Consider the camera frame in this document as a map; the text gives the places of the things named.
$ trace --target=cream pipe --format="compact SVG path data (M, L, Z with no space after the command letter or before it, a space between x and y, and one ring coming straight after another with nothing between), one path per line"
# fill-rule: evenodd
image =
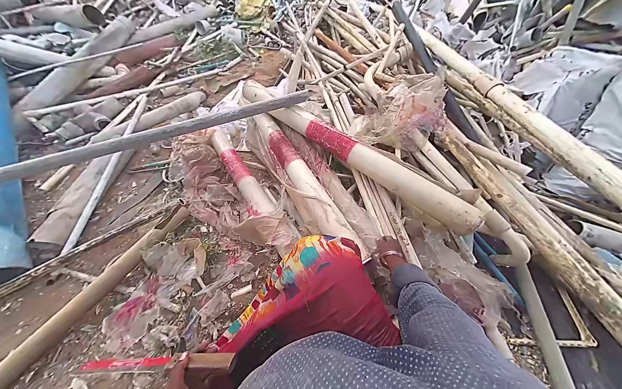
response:
M263 85L249 81L243 89L248 101L271 99ZM456 234L470 234L484 221L474 206L356 140L342 134L312 113L291 107L271 111L276 119L331 151L337 158L406 199Z
M289 139L285 137L280 127L271 115L262 113L254 116L254 120L261 132L263 141L268 144L280 165L283 167L294 187L305 195L313 196L318 201L308 201L308 208L318 223L323 234L346 237L354 241L361 251L362 257L369 255L367 247L352 230L347 219L337 208L333 199L325 191L316 176L311 172Z
M220 155L222 163L227 172L234 180L239 192L241 192L246 202L256 213L271 215L278 211L277 206L267 196L261 184L251 174L251 170L246 166L244 161L237 154L234 146L232 146L227 134L222 129L216 129L211 136L211 143L215 151ZM277 244L275 248L280 258L284 258L291 250L292 246L301 238L296 228L289 223L287 216L281 221L285 225L284 232L289 234L293 239L287 244Z

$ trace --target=white pvc pipe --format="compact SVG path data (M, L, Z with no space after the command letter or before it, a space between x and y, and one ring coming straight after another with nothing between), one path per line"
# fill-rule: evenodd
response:
M243 96L248 101L271 99L271 94L257 82L247 82ZM484 215L419 173L402 166L371 147L342 134L332 125L298 107L278 109L270 114L290 128L331 151L351 167L366 174L387 190L409 201L456 234L470 234L484 221Z

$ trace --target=black pipe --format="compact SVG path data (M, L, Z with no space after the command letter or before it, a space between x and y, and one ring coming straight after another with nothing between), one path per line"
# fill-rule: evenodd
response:
M419 58L424 65L424 69L426 69L428 73L436 74L438 72L438 66L433 62L433 59L428 54L422 38L415 30L414 25L409 20L409 16L402 9L402 5L399 1L393 3L393 15L395 16L395 19L397 19L398 23L404 24L404 34L407 36L407 40L409 40L412 44L414 51L419 55ZM452 121L453 124L455 124L462 131L464 136L480 144L481 141L479 140L479 137L476 136L474 129L471 124L469 124L467 117L464 116L462 108L460 108L458 102L455 101L455 95L450 89L446 90L443 101L445 101L445 114L448 116L448 119L450 119L450 121Z

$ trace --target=brown pipe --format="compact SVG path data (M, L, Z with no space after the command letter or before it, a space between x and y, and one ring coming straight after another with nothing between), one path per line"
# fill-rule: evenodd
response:
M149 84L155 79L155 77L162 72L162 68L147 68L146 66L138 66L137 68L129 71L127 74L119 77L116 81L110 84L101 86L95 91L88 93L87 95L79 95L75 100L87 100L90 98L96 98L99 96L111 95L129 89L138 88L141 85Z

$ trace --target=pipe opening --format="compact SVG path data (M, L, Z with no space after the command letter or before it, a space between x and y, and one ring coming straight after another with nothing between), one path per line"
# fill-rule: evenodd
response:
M96 26L104 26L107 24L107 20L104 18L104 15L93 5L83 5L81 12L83 13L83 17L85 17L88 22L91 22Z

